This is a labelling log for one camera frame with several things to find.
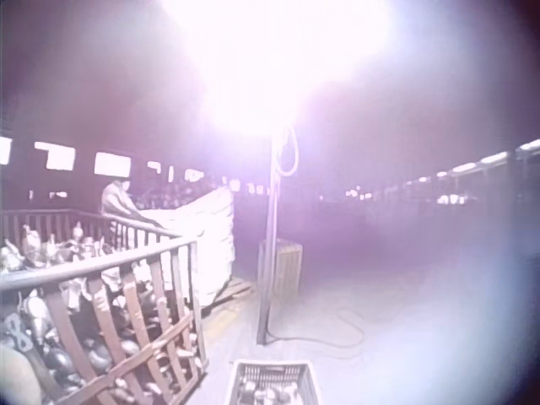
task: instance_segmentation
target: white plastic crate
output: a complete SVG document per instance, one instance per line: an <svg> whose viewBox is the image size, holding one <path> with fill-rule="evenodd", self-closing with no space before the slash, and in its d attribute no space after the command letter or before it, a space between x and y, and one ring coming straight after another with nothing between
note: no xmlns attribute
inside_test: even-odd
<svg viewBox="0 0 540 405"><path fill-rule="evenodd" d="M245 381L255 383L257 389L284 389L291 384L296 384L298 386L300 400L291 403L322 405L321 393L316 382L315 372L313 371L313 366L308 361L236 361L230 377L229 390L224 405L244 405L240 401L240 394Z"/></svg>

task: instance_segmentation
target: wooden crate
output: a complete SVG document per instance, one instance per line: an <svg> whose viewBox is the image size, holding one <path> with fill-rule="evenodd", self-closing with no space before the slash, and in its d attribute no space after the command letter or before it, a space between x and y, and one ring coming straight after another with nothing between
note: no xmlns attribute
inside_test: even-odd
<svg viewBox="0 0 540 405"><path fill-rule="evenodd" d="M123 251L109 256L95 257L83 262L67 263L38 270L24 270L2 275L0 294L12 294L21 291L37 289L45 301L51 314L51 320L57 330L62 348L70 356L79 376L86 383L77 391L66 393L51 377L46 369L38 346L25 344L17 349L24 353L33 365L43 390L55 403L101 403L114 405L119 403L109 391L116 379L123 378L127 383L132 398L136 403L151 403L145 395L141 383L136 377L135 370L143 367L147 375L151 375L153 383L161 391L166 403L183 403L189 393L201 380L208 364L204 348L203 331L201 326L201 309L197 300L197 286L193 284L193 275L197 272L197 243L192 240L174 237L170 232L157 229L145 224L136 223L117 217L101 217L90 213L80 213L73 210L54 211L14 211L2 212L3 237L8 237L19 245L23 224L29 224L37 229L45 239L54 233L57 240L66 240L72 227L81 222L86 235L95 239L105 236L113 246ZM150 246L127 246L127 239L113 237L127 235L129 230L142 231L145 234L167 236L166 241ZM182 296L180 262L178 250L187 246L188 272L190 281L190 296ZM163 287L162 254L170 253L170 268L172 270L174 291L166 294ZM141 302L136 290L134 267L141 261L149 265L157 306L157 322L161 334L152 340L143 317ZM140 350L127 357L122 350L109 300L106 297L105 285L101 274L109 269L119 267L121 274L121 293L126 301L134 340ZM113 366L103 375L97 375L92 367L83 345L78 340L75 328L70 318L69 309L62 298L59 283L74 278L86 278L88 290L92 296L95 319L100 327L105 345L113 360ZM3 318L19 319L18 308L3 308ZM190 334L196 335L196 347L192 345ZM168 370L162 370L160 362L166 360Z"/></svg>
<svg viewBox="0 0 540 405"><path fill-rule="evenodd" d="M258 283L262 288L262 269L266 243L259 245ZM278 300L293 299L298 295L300 273L302 270L302 245L289 240L278 239L276 250L276 268L273 275L273 298Z"/></svg>

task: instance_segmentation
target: metal pole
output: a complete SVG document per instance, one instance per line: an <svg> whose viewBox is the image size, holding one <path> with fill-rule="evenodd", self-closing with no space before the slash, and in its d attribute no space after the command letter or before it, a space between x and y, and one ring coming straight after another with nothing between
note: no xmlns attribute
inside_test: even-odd
<svg viewBox="0 0 540 405"><path fill-rule="evenodd" d="M276 266L276 244L278 237L278 199L281 176L278 164L283 148L282 134L272 137L272 162L270 168L270 197L268 199L267 239L264 250L264 268L262 269L261 309L256 332L256 344L267 342L268 320L273 294L273 274Z"/></svg>

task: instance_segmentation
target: white tarp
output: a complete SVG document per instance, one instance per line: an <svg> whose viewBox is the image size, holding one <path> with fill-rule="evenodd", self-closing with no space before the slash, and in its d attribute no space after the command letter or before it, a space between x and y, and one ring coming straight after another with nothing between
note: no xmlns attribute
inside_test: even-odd
<svg viewBox="0 0 540 405"><path fill-rule="evenodd" d="M233 195L228 187L221 187L204 197L178 209L143 210L140 213L146 218L157 221L168 230L174 230L187 239L197 239L197 273L193 283L196 284L197 296L202 306L213 303L217 293L230 279L232 262L235 259L233 239ZM129 233L130 246L134 246L134 234ZM149 243L155 243L151 235ZM144 234L138 233L138 245L144 246ZM187 248L179 251L181 262L182 293L188 296L189 274L187 272ZM173 289L170 272L170 254L161 257L165 289ZM150 279L148 266L136 271L137 279Z"/></svg>

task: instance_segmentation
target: railing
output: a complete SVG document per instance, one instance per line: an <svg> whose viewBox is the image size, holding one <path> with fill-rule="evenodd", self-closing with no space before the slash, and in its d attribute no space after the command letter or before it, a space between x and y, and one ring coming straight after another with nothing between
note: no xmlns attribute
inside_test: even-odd
<svg viewBox="0 0 540 405"><path fill-rule="evenodd" d="M2 211L3 238L9 239L16 246L20 244L25 224L31 229L37 230L42 240L47 240L51 234L54 234L57 240L68 240L77 222L81 223L85 236L91 236L95 240L104 236L118 250L147 246L152 240L161 241L162 237L165 239L181 237L180 234L172 230L116 215L98 215L72 209ZM133 238L134 243L130 244L129 236L135 234L135 230L138 235L143 233L143 237Z"/></svg>
<svg viewBox="0 0 540 405"><path fill-rule="evenodd" d="M3 274L0 276L0 295L10 296L12 293L19 294L36 289L45 301L62 349L69 355L75 370L86 382L77 391L65 392L51 377L38 345L27 336L24 337L20 323L22 320L17 309L13 308L13 312L8 316L16 349L29 359L41 385L55 403L84 403L95 398L103 405L117 404L118 400L111 388L118 378L127 383L133 403L151 403L148 392L143 389L138 378L140 374L137 370L141 368L146 369L145 373L151 376L166 403L182 403L200 381L207 365L201 309L197 299L197 286L193 283L197 274L197 243L151 225L71 210L9 211L2 212L2 218L4 237L11 235L16 245L19 244L21 235L16 235L14 231L20 229L22 224L38 230L42 237L51 233L60 235L60 240L69 238L72 227L79 220L85 234L96 239L107 235L112 225L120 231L117 235L127 235L128 230L146 235L144 240L148 246L129 246L126 238L117 240L116 246L127 250L109 256ZM161 236L167 236L168 240L149 245L151 234L156 235L156 241L159 241ZM188 251L190 288L187 297L182 293L181 285L181 247ZM170 263L164 263L165 258L170 260ZM143 302L137 291L134 273L134 268L144 261L148 264L155 295L157 316L152 322L143 315ZM172 273L174 288L170 294L164 288L164 267L169 268ZM118 269L121 280L120 294L125 298L125 309L134 334L132 339L136 340L140 347L140 350L131 356L127 356L122 349L122 340L111 313L109 293L101 277L103 272L111 269ZM98 375L90 363L73 326L68 305L62 297L61 283L75 278L86 278L95 320L113 361L112 367L103 375ZM150 336L149 333L156 330L160 332Z"/></svg>

